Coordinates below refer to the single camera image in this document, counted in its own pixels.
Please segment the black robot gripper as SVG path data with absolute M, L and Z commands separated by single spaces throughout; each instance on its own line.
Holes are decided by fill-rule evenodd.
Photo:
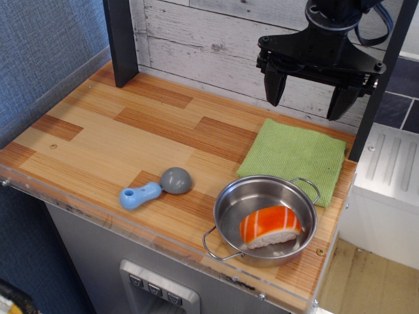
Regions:
M 364 39 L 359 31 L 363 15 L 374 10 L 386 20 L 381 1 L 308 1 L 305 16 L 308 27 L 288 35 L 265 35 L 258 40 L 261 49 L 257 67 L 264 74 L 266 100 L 277 106 L 288 76 L 335 86 L 327 119 L 340 119 L 359 95 L 371 95 L 385 65 L 360 51 L 349 40 L 355 31 L 363 46 L 383 43 L 386 36 Z

